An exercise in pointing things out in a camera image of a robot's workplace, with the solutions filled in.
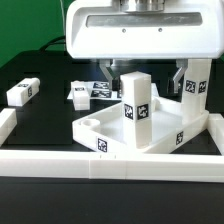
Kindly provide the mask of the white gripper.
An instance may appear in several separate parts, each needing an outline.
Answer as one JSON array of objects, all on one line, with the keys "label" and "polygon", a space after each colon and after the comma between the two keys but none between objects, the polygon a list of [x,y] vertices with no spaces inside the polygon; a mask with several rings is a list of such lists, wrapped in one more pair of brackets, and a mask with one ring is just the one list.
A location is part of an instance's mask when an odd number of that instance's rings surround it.
[{"label": "white gripper", "polygon": [[[224,0],[164,0],[161,11],[126,12],[120,0],[75,0],[66,20],[68,53],[80,59],[177,59],[173,92],[187,59],[224,54]],[[110,60],[99,67],[112,89]]]}]

